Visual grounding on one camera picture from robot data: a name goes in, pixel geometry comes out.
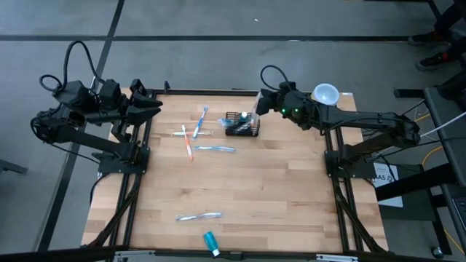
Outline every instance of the black floor stripe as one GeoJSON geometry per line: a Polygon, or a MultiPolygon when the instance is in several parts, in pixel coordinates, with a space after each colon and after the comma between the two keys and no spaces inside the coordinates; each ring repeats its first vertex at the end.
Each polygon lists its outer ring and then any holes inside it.
{"type": "Polygon", "coordinates": [[[440,11],[438,11],[437,6],[433,0],[427,0],[429,7],[431,8],[432,12],[434,13],[435,18],[439,18],[441,16],[440,11]]]}
{"type": "Polygon", "coordinates": [[[406,41],[407,36],[86,36],[0,35],[0,41],[105,41],[108,55],[113,41],[406,41]]]}
{"type": "Polygon", "coordinates": [[[115,36],[113,41],[406,41],[407,36],[115,36]]]}
{"type": "MultiPolygon", "coordinates": [[[[123,4],[125,0],[118,0],[118,4],[115,9],[115,15],[113,20],[111,21],[111,26],[108,31],[105,44],[103,45],[102,53],[100,54],[98,66],[95,69],[99,76],[102,75],[103,68],[107,61],[108,53],[110,52],[111,46],[111,39],[112,36],[115,34],[115,30],[117,28],[119,17],[122,13],[123,4]]],[[[94,84],[92,86],[93,90],[98,88],[98,84],[94,84]]],[[[86,124],[78,129],[78,131],[84,132],[86,129],[86,124]]],[[[79,147],[81,145],[77,143],[73,143],[71,146],[71,152],[77,153],[79,151],[79,147]]],[[[76,154],[69,154],[66,160],[66,163],[63,168],[63,172],[61,174],[60,183],[58,185],[57,193],[55,198],[53,199],[52,208],[47,218],[47,222],[45,223],[44,231],[42,233],[42,237],[39,242],[38,251],[46,251],[49,249],[50,242],[52,241],[53,232],[55,230],[55,226],[58,221],[58,217],[60,215],[60,210],[63,205],[63,201],[65,200],[66,191],[68,190],[68,185],[71,179],[71,175],[73,174],[74,165],[76,164],[76,154]]]]}
{"type": "Polygon", "coordinates": [[[364,0],[364,1],[391,1],[391,2],[405,2],[405,3],[425,3],[428,0],[364,0]]]}
{"type": "Polygon", "coordinates": [[[88,35],[0,35],[0,41],[105,41],[107,36],[88,35]]]}

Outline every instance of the desk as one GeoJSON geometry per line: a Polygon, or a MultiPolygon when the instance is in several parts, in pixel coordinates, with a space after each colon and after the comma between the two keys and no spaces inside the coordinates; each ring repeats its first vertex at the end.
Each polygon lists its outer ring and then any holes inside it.
{"type": "MultiPolygon", "coordinates": [[[[439,127],[463,112],[455,101],[443,98],[439,89],[442,89],[444,92],[459,92],[463,89],[465,80],[466,78],[463,72],[448,80],[440,87],[428,87],[424,90],[396,90],[395,96],[399,98],[425,98],[434,124],[436,127],[439,127]]],[[[465,136],[465,130],[466,119],[463,117],[439,130],[438,136],[440,139],[463,137],[465,136]]],[[[466,232],[455,210],[452,199],[463,196],[466,197],[466,162],[464,161],[464,155],[466,155],[466,140],[442,141],[442,146],[449,163],[443,164],[440,167],[434,167],[416,175],[418,178],[418,186],[414,186],[408,191],[441,186],[442,194],[433,198],[433,205],[435,207],[447,207],[449,209],[459,240],[463,249],[465,249],[466,232]]],[[[393,188],[387,187],[386,189],[392,191],[392,193],[394,192],[393,188]]],[[[435,232],[440,242],[441,249],[445,254],[451,253],[448,240],[443,233],[441,222],[439,221],[438,223],[439,226],[438,229],[435,229],[435,232]]]]}
{"type": "MultiPolygon", "coordinates": [[[[442,98],[438,89],[435,87],[426,88],[424,90],[424,96],[436,127],[441,126],[455,116],[463,113],[453,100],[442,98]]],[[[465,130],[466,119],[462,117],[439,130],[438,136],[440,139],[462,137],[465,136],[465,130]]],[[[464,157],[464,155],[466,155],[466,140],[443,141],[442,146],[458,184],[463,187],[447,184],[441,185],[445,203],[438,206],[447,206],[449,208],[451,219],[453,220],[453,224],[464,250],[466,249],[466,232],[455,210],[452,198],[466,197],[466,189],[464,188],[464,186],[466,186],[466,161],[464,157]]]]}
{"type": "MultiPolygon", "coordinates": [[[[341,252],[336,205],[317,130],[302,131],[280,114],[261,118],[257,138],[226,137],[217,119],[227,111],[249,111],[254,97],[158,95],[164,105],[152,121],[150,163],[141,181],[130,248],[206,250],[202,235],[213,231],[220,250],[341,252]],[[171,133],[194,130],[204,105],[203,130],[191,146],[231,146],[236,153],[194,151],[190,162],[184,139],[171,133]],[[177,214],[223,212],[218,219],[176,222],[177,214]]],[[[339,107],[355,110],[351,94],[339,107]]],[[[343,128],[345,143],[362,141],[359,129],[343,128]]],[[[98,235],[114,214],[122,174],[95,189],[82,243],[98,235]]],[[[387,249],[376,195],[362,179],[352,180],[358,216],[387,249]]],[[[355,248],[347,219],[349,243],[355,248]]],[[[117,244],[123,239],[120,228],[117,244]]]]}

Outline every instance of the black wire basket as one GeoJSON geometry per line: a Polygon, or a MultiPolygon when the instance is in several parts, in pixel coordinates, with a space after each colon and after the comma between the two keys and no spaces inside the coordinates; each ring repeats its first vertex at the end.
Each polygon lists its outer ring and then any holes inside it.
{"type": "Polygon", "coordinates": [[[236,136],[249,136],[256,137],[259,135],[259,127],[261,126],[261,121],[257,120],[257,126],[251,127],[251,125],[246,125],[250,123],[252,117],[251,113],[248,113],[248,116],[245,118],[241,117],[240,113],[237,112],[226,112],[226,118],[232,120],[234,124],[225,129],[225,135],[236,135],[236,136]]]}

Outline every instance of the black table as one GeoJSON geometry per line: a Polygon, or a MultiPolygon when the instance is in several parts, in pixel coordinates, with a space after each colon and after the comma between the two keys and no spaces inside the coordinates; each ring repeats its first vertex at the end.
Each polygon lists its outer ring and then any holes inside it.
{"type": "Polygon", "coordinates": [[[0,173],[3,171],[13,171],[18,174],[24,174],[28,169],[0,159],[0,173]]]}
{"type": "MultiPolygon", "coordinates": [[[[463,87],[466,87],[466,74],[464,72],[439,87],[428,87],[424,90],[395,90],[395,96],[398,98],[424,98],[435,126],[439,127],[463,113],[457,100],[445,98],[452,98],[452,94],[459,94],[463,87]]],[[[437,132],[440,139],[466,136],[466,116],[437,132]]],[[[442,194],[432,196],[431,205],[449,209],[461,245],[466,250],[466,231],[453,203],[454,198],[466,197],[466,139],[442,141],[442,145],[449,163],[382,186],[376,190],[377,198],[383,200],[422,189],[427,189],[430,192],[429,188],[440,186],[442,194]]],[[[437,220],[438,222],[434,223],[434,229],[440,247],[445,254],[451,254],[440,218],[437,220]]]]}

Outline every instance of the sneaker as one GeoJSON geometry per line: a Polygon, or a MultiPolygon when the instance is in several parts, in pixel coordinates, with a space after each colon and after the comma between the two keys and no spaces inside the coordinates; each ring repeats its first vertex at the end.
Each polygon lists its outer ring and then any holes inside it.
{"type": "Polygon", "coordinates": [[[432,57],[426,58],[416,64],[416,68],[420,71],[432,71],[444,63],[450,62],[446,53],[438,53],[432,57]]]}
{"type": "Polygon", "coordinates": [[[446,41],[445,38],[443,38],[442,36],[439,36],[434,31],[430,33],[410,36],[408,38],[408,44],[415,46],[415,47],[420,47],[420,46],[426,45],[427,43],[442,43],[445,41],[446,41]]]}

